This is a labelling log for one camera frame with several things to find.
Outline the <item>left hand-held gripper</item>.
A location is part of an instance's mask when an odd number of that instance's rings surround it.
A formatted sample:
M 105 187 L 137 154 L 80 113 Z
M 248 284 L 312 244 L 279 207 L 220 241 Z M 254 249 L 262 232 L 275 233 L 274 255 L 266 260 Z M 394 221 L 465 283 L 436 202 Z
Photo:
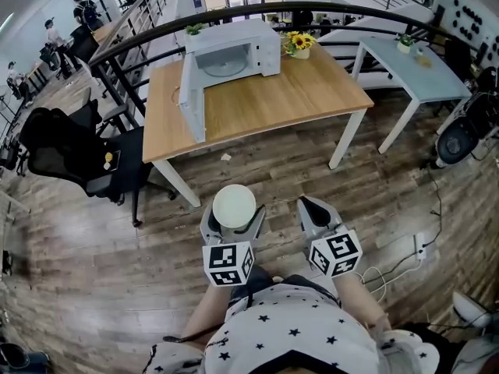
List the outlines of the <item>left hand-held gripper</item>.
M 242 230 L 223 235 L 213 209 L 204 211 L 200 222 L 203 269 L 215 287 L 246 284 L 255 261 L 252 243 L 260 235 L 265 216 L 265 205 L 261 205 Z

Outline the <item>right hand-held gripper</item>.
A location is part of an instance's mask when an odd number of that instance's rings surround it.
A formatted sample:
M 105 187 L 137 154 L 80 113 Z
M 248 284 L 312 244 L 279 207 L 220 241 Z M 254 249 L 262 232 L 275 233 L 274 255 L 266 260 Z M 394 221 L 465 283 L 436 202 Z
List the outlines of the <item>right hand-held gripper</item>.
M 316 227 L 335 229 L 342 224 L 338 211 L 332 205 L 314 197 L 300 196 L 297 213 L 307 237 L 317 235 Z M 313 240 L 307 259 L 324 276 L 335 278 L 353 272 L 362 255 L 356 232 L 341 226 L 336 232 Z

